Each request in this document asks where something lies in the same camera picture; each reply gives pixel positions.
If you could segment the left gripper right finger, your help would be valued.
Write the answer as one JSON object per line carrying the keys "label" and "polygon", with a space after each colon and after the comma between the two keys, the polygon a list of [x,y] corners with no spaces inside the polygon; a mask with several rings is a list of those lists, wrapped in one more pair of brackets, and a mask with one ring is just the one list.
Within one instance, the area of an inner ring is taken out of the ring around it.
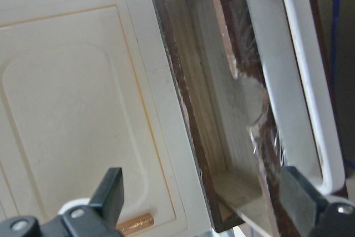
{"label": "left gripper right finger", "polygon": [[354,203],[322,195],[293,166],[281,167],[279,199],[300,236],[354,236]]}

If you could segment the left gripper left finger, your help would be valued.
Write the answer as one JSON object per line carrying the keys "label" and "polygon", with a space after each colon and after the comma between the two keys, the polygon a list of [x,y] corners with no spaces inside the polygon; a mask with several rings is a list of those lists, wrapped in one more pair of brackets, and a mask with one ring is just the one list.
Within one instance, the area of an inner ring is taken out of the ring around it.
{"label": "left gripper left finger", "polygon": [[122,168],[109,168],[87,204],[62,215],[70,236],[122,236],[116,223],[124,204]]}

